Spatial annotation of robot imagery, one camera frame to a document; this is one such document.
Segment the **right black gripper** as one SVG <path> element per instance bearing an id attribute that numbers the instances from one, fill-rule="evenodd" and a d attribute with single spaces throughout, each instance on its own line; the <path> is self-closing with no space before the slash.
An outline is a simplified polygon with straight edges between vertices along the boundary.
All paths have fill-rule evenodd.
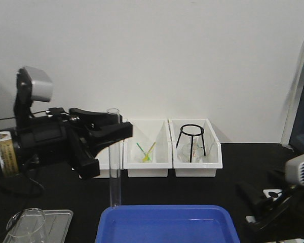
<path id="1" fill-rule="evenodd" d="M 304 225 L 304 169 L 295 182 L 288 178 L 288 173 L 281 170 L 268 172 L 268 177 L 283 186 L 278 197 L 266 197 L 251 184 L 239 182 L 236 185 L 238 195 L 253 212 L 254 221 L 249 227 L 254 232 L 261 232 L 273 226 L 281 217 L 289 216 Z"/>

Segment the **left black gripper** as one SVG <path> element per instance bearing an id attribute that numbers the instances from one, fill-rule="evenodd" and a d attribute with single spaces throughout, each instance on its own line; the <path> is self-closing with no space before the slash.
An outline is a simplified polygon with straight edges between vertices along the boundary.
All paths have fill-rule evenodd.
<path id="1" fill-rule="evenodd" d="M 130 122 L 117 124 L 117 116 L 107 112 L 78 108 L 48 112 L 36 117 L 29 107 L 14 108 L 14 149 L 20 172 L 66 162 L 82 179 L 90 179 L 100 174 L 96 156 L 133 136 Z"/>

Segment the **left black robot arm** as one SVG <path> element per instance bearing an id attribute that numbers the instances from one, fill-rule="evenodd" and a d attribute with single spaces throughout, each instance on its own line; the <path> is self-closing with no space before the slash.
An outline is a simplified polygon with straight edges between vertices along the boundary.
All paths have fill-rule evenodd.
<path id="1" fill-rule="evenodd" d="M 50 108 L 0 131 L 0 178 L 65 162 L 81 179 L 90 179 L 100 174 L 96 156 L 132 135 L 133 125 L 117 114 Z"/>

